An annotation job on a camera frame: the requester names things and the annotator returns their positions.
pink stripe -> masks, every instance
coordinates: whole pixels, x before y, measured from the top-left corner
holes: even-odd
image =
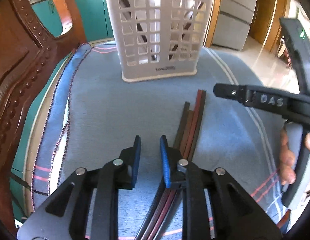
[[[173,230],[173,231],[168,231],[168,232],[165,232],[165,233],[163,234],[163,236],[169,236],[169,235],[177,234],[177,233],[180,233],[180,232],[182,232],[182,231],[183,231],[182,228],[181,228],[181,229],[177,229],[177,230]]]
[[[101,51],[92,49],[92,51],[95,51],[95,52],[98,52],[98,53],[101,53],[101,54],[106,54],[106,53],[114,52],[114,51],[116,51],[116,50],[101,52]]]
[[[270,189],[275,185],[275,183],[279,180],[279,177],[274,180],[274,182],[265,190],[265,192],[256,200],[256,203],[258,203],[269,191]]]
[[[41,167],[41,166],[38,166],[38,165],[36,165],[36,167],[35,167],[36,169],[39,169],[40,171],[48,171],[48,172],[50,172],[51,170],[50,169],[48,169],[48,168],[44,168],[44,167]]]
[[[43,177],[40,177],[40,176],[37,176],[37,175],[34,176],[34,179],[39,179],[39,180],[46,181],[46,182],[48,180],[47,178],[43,178]]]
[[[118,240],[134,240],[135,237],[119,237]]]
[[[117,49],[117,47],[101,48],[101,47],[97,47],[97,46],[94,46],[94,48],[97,48],[97,49]]]
[[[251,197],[254,197],[256,195],[256,193],[266,185],[266,183],[277,173],[279,169],[277,169],[276,171],[274,171],[267,179],[265,182],[263,182],[252,194]]]

brown stick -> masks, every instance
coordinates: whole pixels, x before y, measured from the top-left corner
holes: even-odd
[[[195,132],[195,128],[196,128],[196,123],[197,123],[197,118],[199,116],[199,107],[200,107],[200,103],[201,103],[201,96],[202,96],[202,91],[198,90],[197,92],[197,96],[196,96],[196,104],[195,104],[195,111],[189,111],[189,115],[188,115],[188,119],[186,122],[186,128],[185,128],[185,132],[183,134],[183,139],[181,142],[181,146],[180,146],[180,152],[184,153],[183,158],[187,159],[188,158],[188,154],[189,154],[189,149],[185,149],[185,146],[187,146],[187,142],[192,142],[193,141],[193,136],[194,136],[194,132]],[[174,201],[174,199],[177,196],[177,191],[176,190],[170,190],[170,189],[165,189],[164,194],[161,198],[160,203],[163,206],[158,206],[158,210],[160,210],[160,214],[156,213],[156,216],[153,216],[151,222],[152,224],[149,225],[148,230],[145,232],[144,236],[143,236],[143,240],[147,239],[147,240],[153,240],[154,237],[156,236],[159,228],[161,227],[161,225],[163,224],[163,221],[172,205],[172,202]]]
[[[197,119],[197,123],[196,123],[196,129],[195,129],[195,133],[194,133],[194,138],[193,138],[191,150],[190,150],[190,153],[188,155],[188,161],[192,161],[193,156],[194,156],[194,152],[195,152],[195,148],[196,148],[196,144],[197,144],[197,140],[198,140],[198,136],[199,136],[200,127],[202,125],[205,101],[206,101],[206,91],[203,90],[201,101],[200,101],[200,106],[199,106],[199,115],[198,115],[198,119]]]
[[[177,130],[177,134],[175,136],[175,141],[174,141],[174,146],[173,146],[176,149],[178,149],[180,147],[180,144],[181,144],[181,141],[183,138],[184,130],[186,128],[186,122],[187,122],[189,108],[190,108],[190,103],[185,102],[182,117],[181,117],[181,120],[179,123],[179,127]],[[151,232],[150,224],[152,222],[152,218],[155,217],[155,214],[160,214],[161,210],[158,210],[158,208],[164,205],[164,204],[160,205],[160,201],[161,201],[161,198],[164,194],[165,188],[166,188],[166,186],[164,183],[164,179],[162,178],[162,181],[160,182],[159,187],[157,189],[157,192],[155,194],[154,200],[150,206],[150,209],[148,210],[148,213],[147,213],[147,215],[146,215],[146,217],[142,223],[142,226],[138,230],[138,233],[135,237],[135,240],[141,240],[146,235],[149,235],[149,234],[146,234],[146,231]]]

wooden door frame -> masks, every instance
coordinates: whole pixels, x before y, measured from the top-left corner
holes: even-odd
[[[271,27],[269,29],[266,41],[264,41],[264,49],[266,49],[271,53],[275,50],[276,48],[275,45],[278,39],[280,39],[281,35],[281,26],[279,19],[281,17],[284,17],[286,12],[287,12],[287,0],[277,0],[274,12],[274,18],[271,23]]]

human hand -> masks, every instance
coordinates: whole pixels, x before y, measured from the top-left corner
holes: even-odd
[[[286,131],[283,129],[280,134],[281,137],[281,149],[280,149],[280,165],[279,174],[281,179],[281,184],[286,183],[292,184],[296,180],[296,174],[292,169],[295,162],[295,154],[288,149],[288,136]],[[310,133],[305,137],[305,146],[310,150]],[[307,186],[305,191],[310,190],[310,184]]]

blue gripper pad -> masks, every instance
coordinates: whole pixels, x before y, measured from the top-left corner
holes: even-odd
[[[164,177],[166,187],[170,188],[170,186],[171,186],[171,180],[170,180],[171,171],[170,171],[170,167],[169,167],[169,163],[168,163],[166,146],[167,146],[166,136],[162,135],[160,138],[160,153],[161,153],[161,157],[162,157],[163,177]]]
[[[134,188],[137,181],[139,158],[141,156],[141,137],[139,137],[138,135],[136,135],[135,137],[133,148],[135,150],[135,159],[132,169],[132,187]]]

